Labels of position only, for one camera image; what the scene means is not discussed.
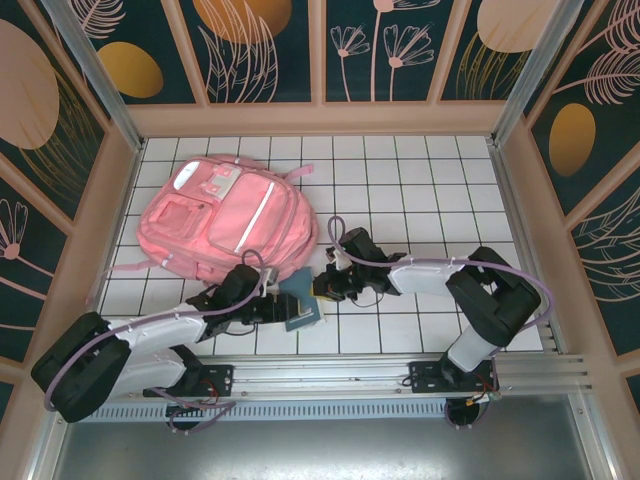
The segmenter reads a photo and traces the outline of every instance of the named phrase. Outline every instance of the blue book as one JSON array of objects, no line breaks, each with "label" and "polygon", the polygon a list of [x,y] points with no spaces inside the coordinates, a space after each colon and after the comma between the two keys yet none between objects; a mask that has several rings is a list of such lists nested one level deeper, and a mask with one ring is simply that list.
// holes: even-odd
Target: blue book
[{"label": "blue book", "polygon": [[287,332],[310,325],[323,318],[318,300],[311,294],[312,283],[311,267],[302,268],[278,283],[280,292],[294,295],[300,301],[300,315],[285,322]]}]

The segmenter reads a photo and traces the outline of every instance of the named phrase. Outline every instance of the pink backpack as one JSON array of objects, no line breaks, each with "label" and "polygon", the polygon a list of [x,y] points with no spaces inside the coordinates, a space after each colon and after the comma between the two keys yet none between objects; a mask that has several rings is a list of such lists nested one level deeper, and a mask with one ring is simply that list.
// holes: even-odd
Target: pink backpack
[{"label": "pink backpack", "polygon": [[[142,214],[140,247],[183,278],[221,282],[247,249],[283,280],[306,265],[318,239],[316,215],[285,178],[233,155],[196,157],[173,175]],[[255,257],[247,263],[257,266]]]}]

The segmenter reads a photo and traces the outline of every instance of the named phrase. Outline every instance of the white grid floor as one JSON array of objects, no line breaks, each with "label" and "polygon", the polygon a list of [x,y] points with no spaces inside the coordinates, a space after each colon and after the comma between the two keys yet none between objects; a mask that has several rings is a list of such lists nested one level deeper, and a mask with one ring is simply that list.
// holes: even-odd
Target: white grid floor
[{"label": "white grid floor", "polygon": [[[365,227],[385,253],[450,257],[494,248],[519,267],[511,230],[485,139],[472,136],[314,136],[152,138],[128,205],[113,264],[145,260],[135,231],[140,214],[185,160],[232,153],[252,157],[275,172],[313,163],[314,173],[298,186],[321,226],[309,264],[324,270],[329,245],[325,225],[335,213],[347,228]],[[200,282],[161,268],[114,272],[101,300],[101,313],[138,316],[166,310],[200,292]],[[365,292],[358,304],[374,304]],[[322,302],[326,322],[287,333],[282,325],[261,325],[243,337],[220,335],[189,347],[211,354],[351,354],[443,352],[467,320],[451,298],[428,294],[386,295],[377,305]],[[233,326],[240,332],[247,327]],[[518,335],[508,351],[539,351],[537,329]]]}]

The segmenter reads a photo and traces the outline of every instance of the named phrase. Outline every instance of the gray floor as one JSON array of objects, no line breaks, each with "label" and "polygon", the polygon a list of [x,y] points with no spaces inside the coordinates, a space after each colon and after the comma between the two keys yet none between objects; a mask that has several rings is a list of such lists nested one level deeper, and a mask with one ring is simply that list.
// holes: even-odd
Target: gray floor
[{"label": "gray floor", "polygon": [[496,402],[471,431],[442,419],[70,427],[57,480],[591,478],[562,398]]}]

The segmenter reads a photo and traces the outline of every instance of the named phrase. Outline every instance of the backpack strap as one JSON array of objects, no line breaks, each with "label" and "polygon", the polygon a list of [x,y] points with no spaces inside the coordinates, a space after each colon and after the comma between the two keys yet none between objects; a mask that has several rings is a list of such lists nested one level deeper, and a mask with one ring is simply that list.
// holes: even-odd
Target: backpack strap
[{"label": "backpack strap", "polygon": [[158,262],[154,262],[153,260],[144,260],[139,263],[125,263],[123,265],[114,265],[111,268],[107,268],[104,272],[98,275],[95,282],[91,286],[91,290],[89,291],[89,295],[85,299],[85,305],[89,306],[93,303],[95,299],[96,290],[98,289],[98,285],[100,284],[100,280],[109,272],[137,272],[138,270],[144,270],[145,268],[153,268],[157,267]]},{"label": "backpack strap", "polygon": [[293,182],[294,180],[304,177],[305,175],[309,175],[313,173],[313,164],[310,163],[308,165],[303,165],[302,167],[294,168],[289,173],[284,174],[284,179],[287,182]]},{"label": "backpack strap", "polygon": [[[252,160],[247,157],[221,154],[221,155],[214,155],[211,158],[215,158],[216,160],[220,160],[221,162],[235,163],[236,165],[240,165],[242,167],[254,168],[256,170],[267,169],[267,167],[263,163],[256,162],[255,160]],[[275,175],[283,178],[287,182],[293,182],[294,180],[300,177],[303,177],[305,175],[309,175],[310,173],[313,173],[313,164],[304,165],[302,167],[295,168],[291,170],[289,173],[276,173]]]}]

